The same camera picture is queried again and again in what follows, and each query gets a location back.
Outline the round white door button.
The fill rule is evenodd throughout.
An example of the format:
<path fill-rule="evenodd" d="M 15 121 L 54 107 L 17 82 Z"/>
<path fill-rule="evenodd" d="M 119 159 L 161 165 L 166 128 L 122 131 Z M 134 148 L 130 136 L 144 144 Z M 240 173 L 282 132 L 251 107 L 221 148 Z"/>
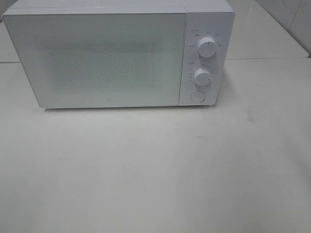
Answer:
<path fill-rule="evenodd" d="M 206 95 L 202 91 L 195 91 L 190 96 L 193 102 L 203 102 L 205 100 L 205 97 Z"/>

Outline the white microwave door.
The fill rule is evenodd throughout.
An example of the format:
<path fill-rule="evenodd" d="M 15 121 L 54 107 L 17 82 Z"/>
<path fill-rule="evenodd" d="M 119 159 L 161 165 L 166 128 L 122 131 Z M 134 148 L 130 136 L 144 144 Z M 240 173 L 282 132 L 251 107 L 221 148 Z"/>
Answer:
<path fill-rule="evenodd" d="M 43 108 L 179 102 L 186 15 L 5 16 Z"/>

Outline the upper white power knob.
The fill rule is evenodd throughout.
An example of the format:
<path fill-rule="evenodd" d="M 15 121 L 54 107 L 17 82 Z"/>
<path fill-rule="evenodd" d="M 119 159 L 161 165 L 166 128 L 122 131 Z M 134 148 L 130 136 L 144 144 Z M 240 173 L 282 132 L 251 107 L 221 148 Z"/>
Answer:
<path fill-rule="evenodd" d="M 209 58 L 217 51 L 218 43 L 211 35 L 206 35 L 200 38 L 197 42 L 197 50 L 201 57 Z"/>

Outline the white microwave oven body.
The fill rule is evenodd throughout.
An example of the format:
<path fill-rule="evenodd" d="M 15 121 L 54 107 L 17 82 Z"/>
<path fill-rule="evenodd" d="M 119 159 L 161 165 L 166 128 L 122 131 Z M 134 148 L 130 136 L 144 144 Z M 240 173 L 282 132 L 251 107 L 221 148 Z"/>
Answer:
<path fill-rule="evenodd" d="M 217 100 L 235 18 L 233 9 L 225 0 L 19 0 L 6 10 L 2 19 L 4 22 L 5 16 L 24 15 L 181 13 L 186 15 L 182 72 L 179 102 L 173 106 L 213 105 Z M 198 40 L 206 35 L 211 35 L 218 43 L 216 53 L 209 58 L 201 57 L 197 50 Z M 207 69 L 211 74 L 211 81 L 206 86 L 194 83 L 193 75 L 199 68 Z M 203 102 L 191 100 L 195 91 L 205 93 Z"/>

